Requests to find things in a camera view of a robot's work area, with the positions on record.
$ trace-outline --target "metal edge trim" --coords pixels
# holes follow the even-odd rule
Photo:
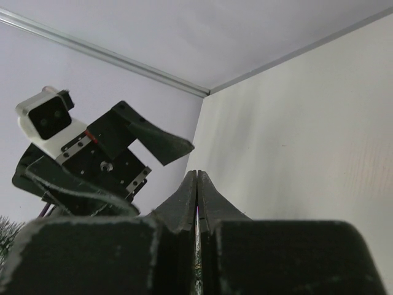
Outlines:
[[[210,93],[210,90],[207,88],[175,77],[166,72],[160,71],[159,69],[140,63],[136,60],[124,57],[123,55],[117,54],[108,49],[62,33],[41,23],[10,12],[2,7],[0,7],[0,22],[35,34],[36,36],[44,37],[78,52],[82,52],[90,57],[94,57],[112,65],[119,66],[133,73],[148,77],[168,86],[194,94],[198,97],[204,98]]]

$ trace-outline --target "black foam piece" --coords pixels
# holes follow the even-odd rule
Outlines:
[[[386,294],[362,236],[345,222],[224,221],[213,244],[212,294]]]
[[[152,218],[34,221],[15,240],[0,294],[173,292],[170,241],[171,234]]]

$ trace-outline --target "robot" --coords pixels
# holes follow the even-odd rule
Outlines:
[[[47,203],[44,210],[53,205],[48,215],[137,216],[140,212],[132,201],[151,169],[129,145],[139,140],[163,165],[194,149],[125,101],[90,125],[70,116],[73,107],[68,90],[50,86],[16,107],[19,127],[31,144],[12,183],[42,198]]]

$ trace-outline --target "white wall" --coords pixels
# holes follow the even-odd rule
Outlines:
[[[27,221],[44,206],[38,197],[14,188],[11,178],[29,145],[14,109],[45,85],[70,89],[76,104],[71,114],[86,123],[125,100],[162,129],[192,140],[202,99],[4,24],[0,37],[0,215]],[[148,213],[180,185],[187,158],[162,167],[141,144],[131,149],[153,169],[135,198]]]
[[[393,293],[393,15],[205,99],[187,169],[254,219],[342,219]]]

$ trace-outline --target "white enclosure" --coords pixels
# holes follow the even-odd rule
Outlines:
[[[393,16],[204,100],[187,169],[254,219],[341,219],[393,293]]]
[[[70,89],[76,104],[71,114],[86,123],[125,100],[153,124],[192,140],[201,98],[4,24],[0,24],[0,36],[4,41],[0,48],[0,215],[29,221],[44,206],[38,197],[13,187],[11,178],[29,146],[14,109],[45,85]],[[134,202],[145,214],[177,189],[187,157],[162,167],[141,144],[133,144],[131,150],[153,169]]]

